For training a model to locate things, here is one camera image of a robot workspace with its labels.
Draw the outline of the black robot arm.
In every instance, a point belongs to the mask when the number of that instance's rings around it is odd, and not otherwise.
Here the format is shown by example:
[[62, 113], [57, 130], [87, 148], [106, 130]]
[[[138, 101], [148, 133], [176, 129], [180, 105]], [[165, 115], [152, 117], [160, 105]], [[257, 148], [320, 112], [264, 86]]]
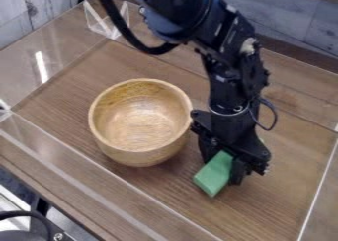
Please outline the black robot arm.
[[272, 152], [257, 135], [270, 72], [256, 28], [225, 0], [137, 0], [150, 29], [173, 44], [193, 43], [209, 80], [208, 109], [194, 110], [192, 130], [205, 162], [233, 156], [229, 183], [262, 174]]

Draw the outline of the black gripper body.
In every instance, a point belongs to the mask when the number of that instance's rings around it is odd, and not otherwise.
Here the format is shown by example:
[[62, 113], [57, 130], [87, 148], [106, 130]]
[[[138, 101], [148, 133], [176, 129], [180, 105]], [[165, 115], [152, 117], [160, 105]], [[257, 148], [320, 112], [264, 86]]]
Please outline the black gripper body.
[[250, 113], [220, 116], [213, 112], [193, 110], [192, 131], [200, 136], [217, 138], [222, 147], [240, 149], [270, 157], [272, 151], [260, 139]]

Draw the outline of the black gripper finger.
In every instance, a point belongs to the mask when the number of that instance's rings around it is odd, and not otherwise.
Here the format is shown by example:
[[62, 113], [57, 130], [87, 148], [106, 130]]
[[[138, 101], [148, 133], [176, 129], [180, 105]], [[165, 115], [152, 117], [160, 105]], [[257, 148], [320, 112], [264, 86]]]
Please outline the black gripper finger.
[[245, 157], [237, 157], [233, 160], [233, 167], [230, 172], [230, 185], [240, 186], [248, 175], [253, 173], [253, 166], [250, 160]]
[[222, 144], [220, 140], [206, 136], [198, 137], [198, 147], [205, 163], [208, 163], [222, 150]]

